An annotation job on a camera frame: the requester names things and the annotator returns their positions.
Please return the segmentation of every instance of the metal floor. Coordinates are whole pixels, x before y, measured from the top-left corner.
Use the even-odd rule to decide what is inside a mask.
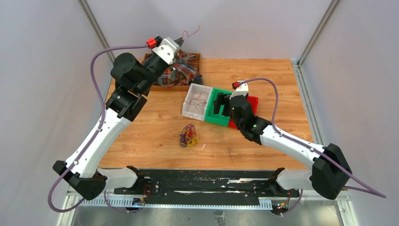
[[[73,226],[343,226],[334,201],[300,203],[283,218],[268,210],[143,209],[121,214],[108,207],[78,207]]]

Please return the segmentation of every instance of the white panel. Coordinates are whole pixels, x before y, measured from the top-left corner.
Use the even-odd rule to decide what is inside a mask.
[[[387,195],[350,191],[362,226],[398,224],[398,10],[398,1],[341,1],[303,67],[324,140]]]
[[[99,116],[91,57],[101,49],[75,0],[0,3],[0,225],[55,225],[47,205],[56,160],[76,150]],[[96,63],[106,90],[111,64]],[[67,184],[53,200],[61,207]]]
[[[205,58],[298,59],[331,0],[89,0],[111,46],[198,33],[182,49]],[[143,58],[148,50],[132,50]]]

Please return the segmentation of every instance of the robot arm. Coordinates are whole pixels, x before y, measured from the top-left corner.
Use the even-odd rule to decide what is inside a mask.
[[[136,118],[146,103],[150,87],[169,68],[183,43],[183,39],[172,40],[156,37],[147,41],[152,55],[141,65],[130,53],[119,55],[113,64],[111,76],[116,80],[116,89],[106,102],[104,125],[96,139],[81,156],[84,145],[97,131],[98,124],[86,137],[83,144],[66,160],[57,161],[53,170],[61,175],[74,163],[64,180],[86,200],[96,198],[103,190],[133,187],[143,177],[134,167],[101,169],[98,164],[116,137]]]
[[[287,133],[272,122],[254,115],[247,101],[248,85],[233,83],[235,91],[231,95],[219,93],[214,104],[214,114],[230,116],[237,129],[249,141],[273,147],[300,161],[308,169],[289,170],[279,168],[269,179],[269,188],[275,195],[293,188],[313,189],[328,199],[335,199],[343,189],[349,176],[314,150],[324,150],[324,154],[351,173],[351,169],[341,149],[330,144],[327,147],[314,144]]]

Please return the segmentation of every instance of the white box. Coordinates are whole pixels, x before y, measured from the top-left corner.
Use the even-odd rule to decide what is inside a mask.
[[[212,87],[191,83],[183,102],[182,116],[204,121]]]

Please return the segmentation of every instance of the red box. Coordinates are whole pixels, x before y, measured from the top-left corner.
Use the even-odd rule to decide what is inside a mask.
[[[248,96],[247,100],[251,104],[252,111],[254,112],[254,115],[256,115],[256,111],[258,109],[259,98],[253,97],[253,96]],[[237,128],[231,119],[229,120],[229,124],[227,126],[230,128]]]

